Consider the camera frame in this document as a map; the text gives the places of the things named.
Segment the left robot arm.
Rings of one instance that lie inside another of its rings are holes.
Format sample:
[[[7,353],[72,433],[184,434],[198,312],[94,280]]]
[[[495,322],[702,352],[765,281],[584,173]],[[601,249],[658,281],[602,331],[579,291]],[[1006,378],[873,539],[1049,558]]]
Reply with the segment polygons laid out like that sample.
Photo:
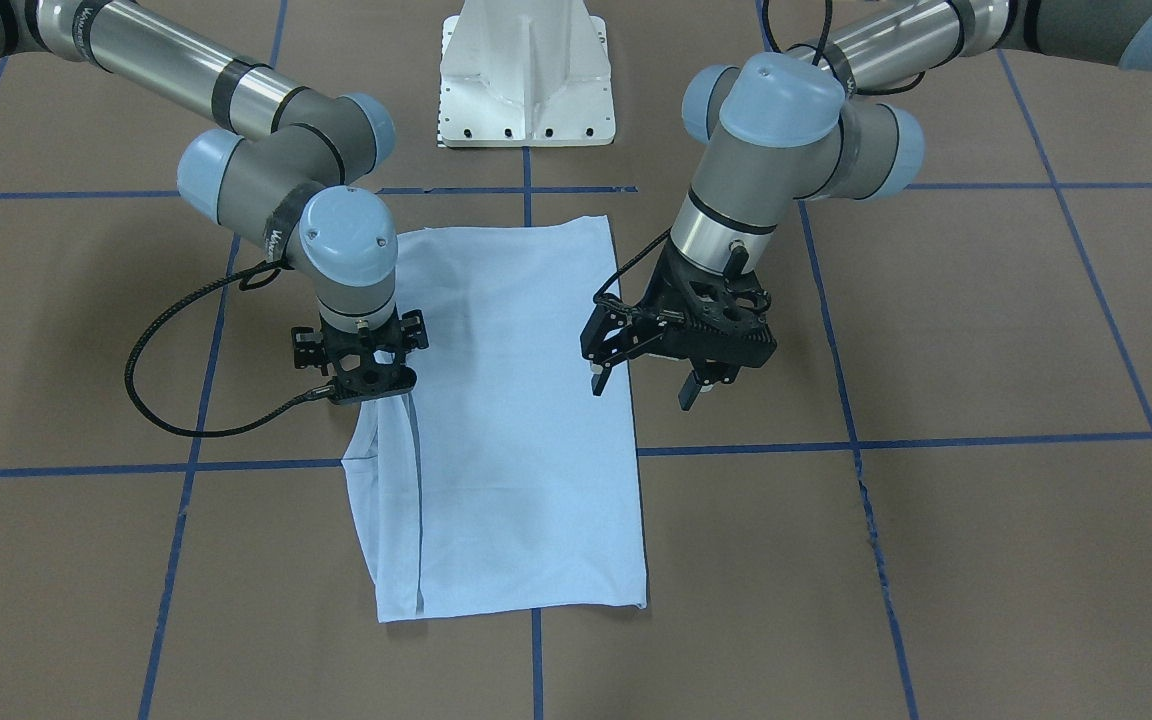
[[[681,118],[705,150],[644,296],[604,285],[579,336],[600,395],[641,355],[691,366],[682,409],[776,351],[756,264],[799,200],[882,199],[922,168],[925,137],[886,97],[996,47],[1152,71],[1152,1],[905,1],[813,44],[708,67]]]

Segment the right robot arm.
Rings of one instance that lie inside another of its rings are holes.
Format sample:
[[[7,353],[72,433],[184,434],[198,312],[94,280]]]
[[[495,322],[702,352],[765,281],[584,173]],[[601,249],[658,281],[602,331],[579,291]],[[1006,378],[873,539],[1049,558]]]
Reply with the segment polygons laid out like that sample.
[[[320,94],[134,1],[0,1],[0,59],[82,61],[211,120],[180,156],[180,196],[262,247],[265,268],[314,285],[323,329],[297,363],[429,347],[420,311],[396,310],[389,209],[356,185],[396,128],[367,94]]]

